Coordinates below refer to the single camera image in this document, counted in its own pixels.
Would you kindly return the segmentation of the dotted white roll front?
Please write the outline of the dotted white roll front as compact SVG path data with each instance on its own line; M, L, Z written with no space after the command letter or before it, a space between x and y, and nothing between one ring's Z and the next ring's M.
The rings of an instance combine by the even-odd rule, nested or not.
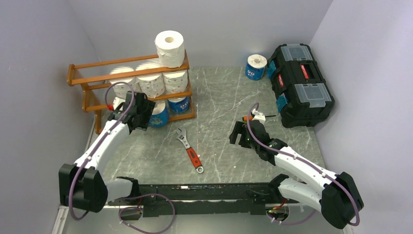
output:
M160 68L160 62L143 63L135 68L136 71ZM162 73L153 73L148 75L140 75L136 77L140 88L149 98L156 98L165 92L165 84Z

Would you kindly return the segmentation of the dotted white roll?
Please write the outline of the dotted white roll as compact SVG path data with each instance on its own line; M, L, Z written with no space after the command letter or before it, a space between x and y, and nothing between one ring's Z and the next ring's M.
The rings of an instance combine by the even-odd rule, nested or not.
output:
M163 73L165 89L167 93L177 94L186 90L188 85L187 71L165 72Z
M132 67L129 66L119 66L110 71L110 75L112 74L119 74L119 73L126 73L126 72L133 72L135 71ZM127 92L131 90L130 87L133 88L134 93L141 93L141 87L139 85L139 80L136 77L126 77L121 79L113 79L109 81L110 84L115 84L113 86L113 90L115 95L118 98L125 99Z
M136 71L160 68L160 62L143 63L135 68ZM136 77L140 88L149 98L156 98L165 92L165 84L162 73L153 73L148 75L140 75Z

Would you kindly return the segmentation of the plain white paper roll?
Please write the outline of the plain white paper roll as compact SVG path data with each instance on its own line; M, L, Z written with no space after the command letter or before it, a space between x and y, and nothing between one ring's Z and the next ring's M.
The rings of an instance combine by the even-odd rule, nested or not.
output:
M160 63L164 67L180 67L185 59L183 36L172 30L158 33L154 40Z

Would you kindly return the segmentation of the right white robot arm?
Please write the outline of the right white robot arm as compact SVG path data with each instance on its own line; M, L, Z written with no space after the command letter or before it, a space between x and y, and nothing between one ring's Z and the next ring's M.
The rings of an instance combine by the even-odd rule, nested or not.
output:
M274 202L291 199L313 208L337 229L357 226L359 212L364 207L361 195L351 175L337 174L299 155L278 138L271 138L258 120L237 121L229 136L231 144L253 149L260 159L279 166L301 181L279 174L268 184L269 198Z

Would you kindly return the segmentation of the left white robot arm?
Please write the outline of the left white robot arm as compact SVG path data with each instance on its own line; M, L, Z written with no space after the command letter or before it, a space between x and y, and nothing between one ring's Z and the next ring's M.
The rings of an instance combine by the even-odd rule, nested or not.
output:
M121 198L132 205L140 198L137 179L119 176L105 181L101 174L133 130L147 129L155 102L144 93L128 91L124 102L109 108L112 112L95 142L73 164L63 164L58 171L61 205L97 213L109 201Z

